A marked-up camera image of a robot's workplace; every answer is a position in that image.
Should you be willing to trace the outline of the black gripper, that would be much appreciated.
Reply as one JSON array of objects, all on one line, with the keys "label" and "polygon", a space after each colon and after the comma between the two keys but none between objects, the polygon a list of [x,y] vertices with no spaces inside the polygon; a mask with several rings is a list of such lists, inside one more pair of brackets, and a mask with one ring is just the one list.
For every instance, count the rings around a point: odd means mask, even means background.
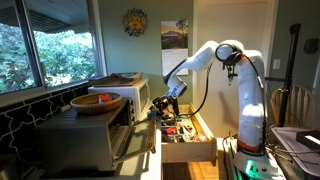
[{"label": "black gripper", "polygon": [[157,116],[163,115],[163,110],[166,109],[169,105],[172,106],[173,112],[175,115],[179,114],[179,108],[178,108],[178,100],[176,97],[162,97],[155,98],[152,100],[152,107],[149,108],[150,112],[156,112]]}]

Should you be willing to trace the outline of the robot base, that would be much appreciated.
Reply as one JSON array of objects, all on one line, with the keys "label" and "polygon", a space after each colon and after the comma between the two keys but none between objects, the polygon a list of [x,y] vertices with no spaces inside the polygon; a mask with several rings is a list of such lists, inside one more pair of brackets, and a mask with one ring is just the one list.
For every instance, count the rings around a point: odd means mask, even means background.
[{"label": "robot base", "polygon": [[233,164],[251,179],[280,180],[284,177],[272,155],[251,156],[243,152],[237,152]]}]

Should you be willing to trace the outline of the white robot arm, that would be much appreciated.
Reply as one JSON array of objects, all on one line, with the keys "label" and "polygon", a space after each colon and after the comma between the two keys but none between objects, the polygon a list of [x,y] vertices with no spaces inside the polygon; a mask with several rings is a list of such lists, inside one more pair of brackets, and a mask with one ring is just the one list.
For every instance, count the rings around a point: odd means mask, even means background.
[{"label": "white robot arm", "polygon": [[265,153],[265,115],[264,108],[264,63],[262,54],[257,50],[245,50],[237,40],[206,42],[193,56],[182,60],[165,77],[164,83],[169,90],[152,101],[151,109],[159,113],[169,105],[173,105],[177,97],[183,95],[187,84],[177,73],[182,69],[202,71],[214,60],[224,66],[236,67],[239,95],[239,128],[238,150],[253,156]]}]

